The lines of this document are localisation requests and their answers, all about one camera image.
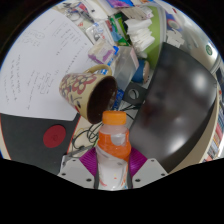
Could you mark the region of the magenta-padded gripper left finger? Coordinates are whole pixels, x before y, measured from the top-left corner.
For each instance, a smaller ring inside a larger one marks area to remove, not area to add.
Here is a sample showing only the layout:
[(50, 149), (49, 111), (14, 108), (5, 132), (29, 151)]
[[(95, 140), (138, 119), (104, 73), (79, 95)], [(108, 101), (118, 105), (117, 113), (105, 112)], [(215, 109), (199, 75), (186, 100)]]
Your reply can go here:
[(81, 157), (64, 155), (58, 176), (78, 186), (96, 189), (99, 183), (96, 150), (92, 148)]

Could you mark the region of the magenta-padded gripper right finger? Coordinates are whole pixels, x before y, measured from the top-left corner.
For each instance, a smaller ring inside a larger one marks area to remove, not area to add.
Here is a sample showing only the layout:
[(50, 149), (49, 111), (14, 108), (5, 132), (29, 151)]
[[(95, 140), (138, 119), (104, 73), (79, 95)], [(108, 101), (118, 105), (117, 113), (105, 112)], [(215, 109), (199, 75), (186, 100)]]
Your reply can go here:
[(131, 149), (128, 171), (129, 189), (144, 187), (165, 176), (167, 172), (155, 158), (147, 159), (137, 149)]

